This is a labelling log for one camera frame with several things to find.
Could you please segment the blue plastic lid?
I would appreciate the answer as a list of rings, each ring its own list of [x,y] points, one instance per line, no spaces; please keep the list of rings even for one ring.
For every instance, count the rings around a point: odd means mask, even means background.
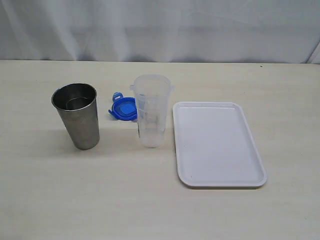
[[[112,107],[108,112],[117,120],[135,121],[138,118],[136,100],[134,97],[124,97],[121,92],[112,96]]]

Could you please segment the stainless steel cup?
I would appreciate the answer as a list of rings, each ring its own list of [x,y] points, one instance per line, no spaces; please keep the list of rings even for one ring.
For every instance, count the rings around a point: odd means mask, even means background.
[[[97,91],[87,83],[72,83],[57,89],[51,103],[56,108],[74,146],[95,147],[100,140]]]

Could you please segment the white plastic tray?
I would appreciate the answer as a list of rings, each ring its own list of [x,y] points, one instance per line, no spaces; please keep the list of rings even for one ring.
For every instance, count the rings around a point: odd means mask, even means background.
[[[262,187],[268,179],[243,109],[234,102],[172,107],[177,174],[190,188]]]

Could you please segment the clear plastic container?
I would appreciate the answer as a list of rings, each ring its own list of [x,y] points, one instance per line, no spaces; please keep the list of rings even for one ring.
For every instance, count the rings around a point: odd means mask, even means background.
[[[160,74],[138,76],[129,89],[133,92],[137,109],[138,136],[148,148],[165,142],[168,105],[173,86]]]

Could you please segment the white backdrop curtain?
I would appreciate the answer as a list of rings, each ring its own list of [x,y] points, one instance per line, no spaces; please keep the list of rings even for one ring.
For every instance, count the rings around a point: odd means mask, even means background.
[[[317,0],[3,0],[3,60],[320,62]]]

